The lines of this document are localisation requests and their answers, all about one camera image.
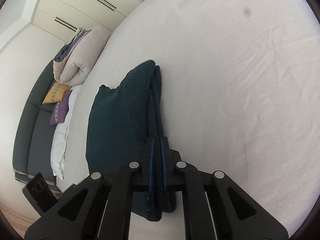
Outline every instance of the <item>bed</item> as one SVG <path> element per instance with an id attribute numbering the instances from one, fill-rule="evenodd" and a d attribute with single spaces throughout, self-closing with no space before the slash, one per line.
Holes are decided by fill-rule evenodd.
<path id="1" fill-rule="evenodd" d="M 116 88 L 152 59 L 171 148 L 199 170 L 224 171 L 292 236 L 320 194 L 319 48 L 305 0 L 146 0 L 114 31 L 78 94 L 57 185 L 89 175 L 87 123 L 100 85 Z M 129 237 L 184 239 L 181 196 L 159 222 L 132 214 Z"/>

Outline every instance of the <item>dark green cloth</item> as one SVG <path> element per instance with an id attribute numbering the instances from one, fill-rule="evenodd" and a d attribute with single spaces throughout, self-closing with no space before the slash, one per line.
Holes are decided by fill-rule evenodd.
<path id="1" fill-rule="evenodd" d="M 163 190 L 159 138 L 164 136 L 161 115 L 161 73 L 148 60 L 131 70 L 116 89 L 99 88 L 89 116 L 86 158 L 90 173 L 116 172 L 154 143 L 154 189 L 133 194 L 132 212 L 159 221 L 173 212 L 175 194 Z"/>

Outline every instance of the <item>wooden floor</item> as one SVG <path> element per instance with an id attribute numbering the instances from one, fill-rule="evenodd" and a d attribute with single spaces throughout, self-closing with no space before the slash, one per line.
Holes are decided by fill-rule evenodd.
<path id="1" fill-rule="evenodd" d="M 4 206 L 0 203 L 0 209 L 12 227 L 24 238 L 24 234 L 29 226 L 36 220 L 27 218 L 14 210 Z"/>

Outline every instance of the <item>yellow pillow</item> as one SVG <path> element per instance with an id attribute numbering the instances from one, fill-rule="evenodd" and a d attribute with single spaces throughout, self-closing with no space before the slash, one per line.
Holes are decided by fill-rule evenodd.
<path id="1" fill-rule="evenodd" d="M 43 104 L 57 103 L 61 102 L 65 92 L 69 91 L 71 87 L 67 85 L 61 85 L 55 82 L 50 91 L 45 96 Z"/>

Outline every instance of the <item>silver rivet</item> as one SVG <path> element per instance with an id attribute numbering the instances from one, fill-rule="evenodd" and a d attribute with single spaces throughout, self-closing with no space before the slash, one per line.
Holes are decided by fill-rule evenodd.
<path id="1" fill-rule="evenodd" d="M 178 168 L 185 168 L 187 164 L 185 162 L 177 162 L 177 167 Z"/>
<path id="2" fill-rule="evenodd" d="M 139 167 L 139 163 L 137 163 L 137 162 L 132 162 L 132 163 L 129 164 L 129 167 L 132 168 L 132 169 L 136 169 L 136 168 Z"/>
<path id="3" fill-rule="evenodd" d="M 224 173 L 222 171 L 216 171 L 214 176 L 218 179 L 222 179 L 224 177 Z"/>
<path id="4" fill-rule="evenodd" d="M 94 172 L 91 174 L 91 179 L 100 179 L 101 174 L 99 172 Z"/>

